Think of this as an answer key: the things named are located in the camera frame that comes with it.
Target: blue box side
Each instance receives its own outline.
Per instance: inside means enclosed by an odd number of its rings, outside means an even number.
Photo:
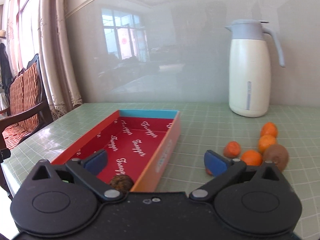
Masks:
[[[119,109],[122,117],[144,117],[174,119],[178,114],[177,110],[144,110],[144,109]]]

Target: hat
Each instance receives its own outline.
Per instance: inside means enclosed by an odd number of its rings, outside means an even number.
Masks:
[[[6,32],[5,32],[5,30],[0,30],[0,39],[6,39]]]

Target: thermos handle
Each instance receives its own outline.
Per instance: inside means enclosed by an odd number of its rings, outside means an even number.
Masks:
[[[273,40],[275,42],[275,45],[276,45],[276,48],[277,48],[277,51],[278,51],[279,65],[281,67],[284,67],[283,52],[282,52],[281,44],[280,44],[280,42],[278,40],[278,37],[277,37],[276,33],[273,30],[271,30],[269,28],[266,28],[266,27],[262,27],[262,30],[263,30],[264,33],[271,35],[271,37],[273,38]]]

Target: orange box side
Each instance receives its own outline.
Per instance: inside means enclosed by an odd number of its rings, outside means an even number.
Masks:
[[[104,128],[110,125],[114,120],[120,117],[119,110],[109,115],[106,119],[95,125],[91,130],[86,132],[73,144],[71,144],[63,153],[56,157],[51,164],[64,164],[66,163],[79,149],[86,145],[92,138],[100,133]]]
[[[180,136],[180,112],[130,191],[154,192]]]

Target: brown kiwi fruit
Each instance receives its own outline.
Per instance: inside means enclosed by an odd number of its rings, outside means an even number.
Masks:
[[[282,172],[289,162],[289,153],[282,145],[273,144],[265,150],[262,158],[264,161],[273,161]]]
[[[111,187],[113,187],[116,190],[119,190],[123,194],[127,194],[133,187],[133,184],[133,180],[125,174],[115,175],[109,182],[109,185]]]

